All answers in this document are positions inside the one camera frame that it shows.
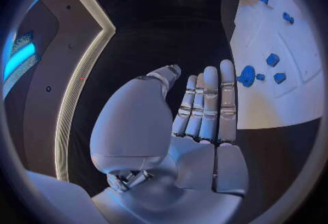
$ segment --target blue light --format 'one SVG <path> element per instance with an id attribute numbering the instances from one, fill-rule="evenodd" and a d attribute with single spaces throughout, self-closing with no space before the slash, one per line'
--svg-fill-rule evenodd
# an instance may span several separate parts
<path id="1" fill-rule="evenodd" d="M 13 54 L 4 68 L 3 79 L 7 77 L 20 65 L 36 52 L 33 43 L 29 43 L 22 47 L 17 53 Z"/>

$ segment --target led light strip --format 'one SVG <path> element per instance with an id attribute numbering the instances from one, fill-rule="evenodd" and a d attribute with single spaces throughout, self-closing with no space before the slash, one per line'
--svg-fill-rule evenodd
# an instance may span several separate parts
<path id="1" fill-rule="evenodd" d="M 67 165 L 68 141 L 75 107 L 86 78 L 90 74 L 102 50 L 115 33 L 114 25 L 96 0 L 80 1 L 102 27 L 102 31 L 93 40 L 78 63 L 66 88 L 58 114 L 55 135 L 55 166 L 57 178 L 64 181 L 69 181 Z"/>

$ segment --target white panel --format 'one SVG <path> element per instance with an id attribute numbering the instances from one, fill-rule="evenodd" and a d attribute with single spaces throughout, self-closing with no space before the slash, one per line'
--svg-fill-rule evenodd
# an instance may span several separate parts
<path id="1" fill-rule="evenodd" d="M 290 25 L 283 12 L 294 17 Z M 321 117 L 324 89 L 321 62 L 306 17 L 293 0 L 240 0 L 231 49 L 237 76 L 251 65 L 266 76 L 251 87 L 238 83 L 239 129 L 294 125 Z M 270 53 L 280 57 L 275 67 L 266 63 Z M 277 84 L 275 73 L 287 79 Z"/>

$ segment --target glowing blue light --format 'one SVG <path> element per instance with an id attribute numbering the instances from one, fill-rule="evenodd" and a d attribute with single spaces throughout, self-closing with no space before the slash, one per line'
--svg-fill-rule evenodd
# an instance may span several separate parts
<path id="1" fill-rule="evenodd" d="M 6 80 L 7 77 L 20 65 L 22 62 L 27 60 L 30 56 L 32 56 L 36 52 L 36 47 L 29 43 L 21 48 L 17 53 L 13 54 L 9 59 L 8 63 L 4 68 L 4 76 L 3 79 Z"/>

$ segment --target white light strip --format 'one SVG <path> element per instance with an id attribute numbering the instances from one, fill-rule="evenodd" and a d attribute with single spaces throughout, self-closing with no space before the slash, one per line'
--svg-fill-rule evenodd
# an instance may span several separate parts
<path id="1" fill-rule="evenodd" d="M 114 25 L 96 0 L 80 1 L 103 30 L 92 41 L 75 68 L 73 75 L 69 80 L 63 96 L 60 111 L 58 113 L 55 133 L 55 167 L 57 178 L 63 181 L 69 181 L 67 152 L 69 133 L 71 130 L 75 107 L 84 87 L 86 78 L 89 76 L 102 50 L 115 33 Z"/>

